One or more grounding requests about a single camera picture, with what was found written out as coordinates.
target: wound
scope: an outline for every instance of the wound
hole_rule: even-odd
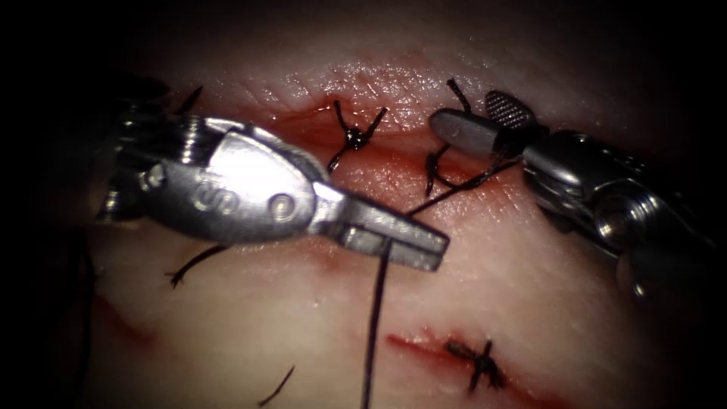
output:
[[[517,376],[522,371],[511,364],[506,362],[507,372],[503,371],[491,356],[492,343],[489,348],[488,343],[479,350],[471,348],[471,344],[465,341],[465,336],[460,330],[452,330],[441,335],[424,326],[419,332],[405,336],[388,334],[385,340],[389,348],[410,356],[411,370],[424,369],[434,379],[452,377],[457,379],[456,382],[462,382],[465,386],[464,397],[487,401],[493,399],[493,393],[497,391],[504,399],[512,399],[513,402],[526,407],[547,409],[572,407],[555,392],[525,385]],[[491,392],[481,393],[479,389],[470,388],[476,374],[479,374],[478,381],[483,375],[489,378],[488,384],[491,384],[493,389]]]

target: screw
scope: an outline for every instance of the screw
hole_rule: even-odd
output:
[[[275,221],[283,222],[292,218],[295,211],[295,200],[292,197],[281,193],[270,198],[268,210]]]

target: black suture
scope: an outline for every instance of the black suture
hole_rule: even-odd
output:
[[[213,247],[208,248],[207,250],[203,251],[200,254],[197,254],[194,256],[193,259],[187,262],[182,268],[180,268],[175,273],[164,273],[165,276],[172,276],[172,279],[170,282],[172,283],[172,287],[176,288],[176,285],[182,282],[182,279],[184,278],[184,275],[191,269],[192,267],[196,266],[197,264],[200,264],[202,261],[207,260],[208,258],[214,256],[217,253],[221,253],[229,248],[228,245],[215,245]]]
[[[462,90],[459,86],[457,86],[457,82],[454,81],[454,78],[450,78],[447,80],[447,86],[454,92],[454,95],[457,96],[457,99],[460,100],[460,103],[462,104],[462,110],[465,111],[468,114],[472,113],[472,106],[467,101],[467,98],[462,93]],[[448,143],[445,143],[444,146],[442,146],[437,153],[429,153],[429,155],[426,156],[426,163],[424,167],[426,168],[426,188],[424,189],[424,195],[425,197],[429,197],[429,195],[432,194],[432,188],[434,187],[434,181],[437,180],[441,183],[443,183],[445,186],[449,188],[455,187],[455,185],[446,180],[442,175],[439,174],[439,158],[442,157],[442,155],[445,154],[445,152],[449,149],[450,145]]]
[[[371,405],[371,382],[373,379],[373,362],[376,357],[376,338],[379,336],[379,316],[381,315],[381,303],[384,299],[384,284],[388,272],[388,258],[392,252],[392,244],[391,239],[384,241],[384,252],[381,254],[379,270],[376,272],[376,284],[373,290],[368,339],[366,342],[366,362],[363,372],[361,409],[369,409]]]
[[[295,365],[293,365],[293,367],[290,368],[290,370],[288,371],[288,373],[285,375],[285,378],[282,379],[282,381],[280,382],[280,384],[278,385],[278,387],[275,388],[275,390],[273,391],[273,393],[271,393],[270,396],[268,396],[267,398],[265,398],[262,401],[259,401],[257,403],[257,407],[263,407],[263,406],[265,406],[268,402],[272,401],[273,398],[275,398],[280,393],[280,391],[282,390],[282,387],[285,385],[286,382],[288,382],[288,378],[293,374],[293,370],[294,369],[295,369]]]
[[[78,371],[76,372],[76,378],[73,382],[71,395],[72,404],[74,404],[78,397],[80,397],[81,389],[83,388],[83,384],[86,382],[89,365],[91,363],[93,294],[96,279],[98,278],[93,265],[93,259],[91,258],[91,251],[89,250],[86,234],[83,231],[77,232],[73,238],[73,243],[71,251],[74,254],[72,254],[71,257],[76,259],[76,267],[78,267],[76,271],[78,272],[78,270],[83,269],[83,278],[81,281],[83,285],[83,304],[81,306],[81,351]]]
[[[492,340],[488,339],[485,344],[485,348],[481,354],[477,354],[467,345],[457,342],[449,341],[445,343],[445,350],[455,357],[464,359],[466,361],[472,361],[474,366],[474,372],[470,378],[470,385],[468,390],[473,392],[477,387],[479,379],[488,374],[490,376],[490,382],[488,388],[492,387],[495,389],[501,389],[505,387],[504,379],[500,374],[500,369],[495,363],[495,360],[490,357],[490,351],[492,350]]]
[[[184,102],[179,106],[179,108],[174,111],[175,115],[185,115],[188,114],[192,108],[197,103],[197,100],[199,99],[199,95],[202,93],[202,87],[199,87],[194,90],[192,94],[190,94]]]
[[[450,189],[455,187],[453,183],[449,182],[445,178],[443,178],[441,175],[439,175],[439,158],[442,157],[442,155],[449,149],[450,145],[448,143],[445,143],[444,146],[442,146],[437,153],[429,153],[426,156],[426,164],[424,165],[426,169],[426,189],[425,189],[425,196],[429,197],[429,195],[432,194],[432,188],[434,188],[434,181],[438,180],[439,182],[444,183],[447,187]]]
[[[408,211],[407,215],[413,216],[421,211],[424,211],[425,209],[428,209],[428,208],[438,204],[440,201],[443,201],[446,198],[450,198],[451,196],[456,195],[459,192],[474,189],[474,188],[482,185],[490,177],[492,177],[492,176],[502,172],[503,170],[506,170],[518,163],[518,161],[509,161],[505,164],[500,165],[500,163],[503,160],[503,156],[504,156],[504,151],[501,152],[495,158],[495,161],[492,162],[492,165],[490,165],[490,167],[484,173],[481,173],[469,180],[466,180],[466,181],[460,183],[459,185],[455,185],[453,188],[449,189],[447,192],[444,192],[439,196],[436,196],[432,199],[429,199],[428,201],[425,201],[424,203],[417,206],[413,210]]]
[[[462,111],[467,112],[468,114],[472,113],[472,107],[470,106],[470,102],[467,101],[467,98],[464,96],[464,93],[460,89],[459,86],[457,86],[457,83],[454,81],[454,78],[450,78],[447,80],[447,86],[449,89],[454,92],[454,94],[457,96],[457,99],[460,100],[460,103],[462,104]]]
[[[371,136],[373,136],[373,132],[379,126],[381,119],[383,119],[384,115],[388,111],[388,108],[381,108],[381,111],[379,111],[376,118],[374,118],[373,122],[366,129],[366,132],[361,132],[360,129],[356,127],[350,128],[346,124],[346,121],[343,119],[343,113],[341,112],[341,103],[338,100],[333,102],[333,107],[335,109],[335,115],[339,120],[339,124],[345,133],[345,140],[343,148],[333,155],[333,158],[331,158],[331,161],[328,163],[328,167],[326,167],[328,169],[328,173],[331,173],[334,169],[336,169],[339,165],[339,161],[341,160],[341,156],[345,152],[351,150],[355,151],[369,144]]]

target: red blood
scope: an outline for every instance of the red blood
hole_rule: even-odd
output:
[[[114,335],[125,343],[144,350],[153,348],[156,336],[129,324],[115,306],[103,296],[94,294],[93,310],[114,332]]]

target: engraved number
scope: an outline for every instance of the engraved number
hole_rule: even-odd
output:
[[[231,214],[240,205],[240,199],[234,192],[215,186],[209,182],[202,182],[197,186],[192,203],[201,211],[216,211],[221,214]]]

